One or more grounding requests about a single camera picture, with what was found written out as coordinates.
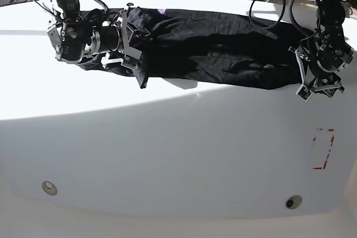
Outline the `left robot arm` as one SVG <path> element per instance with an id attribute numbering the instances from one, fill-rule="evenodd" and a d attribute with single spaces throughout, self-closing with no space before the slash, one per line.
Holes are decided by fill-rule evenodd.
<path id="1" fill-rule="evenodd" d="M 317 27 L 308 33 L 293 16 L 290 0 L 288 15 L 291 23 L 304 35 L 297 49 L 293 50 L 301 74 L 301 86 L 297 95 L 308 100 L 312 94 L 333 97 L 344 87 L 338 72 L 353 60 L 354 49 L 345 41 L 342 24 L 346 12 L 342 0 L 315 0 L 317 4 Z"/>

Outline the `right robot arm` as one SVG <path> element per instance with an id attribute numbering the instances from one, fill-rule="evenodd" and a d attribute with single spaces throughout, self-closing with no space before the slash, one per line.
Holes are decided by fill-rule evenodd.
<path id="1" fill-rule="evenodd" d="M 131 3 L 118 11 L 102 0 L 41 0 L 41 6 L 53 16 L 47 35 L 57 61 L 78 64 L 101 54 L 105 66 L 119 62 L 134 68 L 140 61 L 142 51 L 132 47 L 131 40 L 150 33 L 128 22 Z"/>

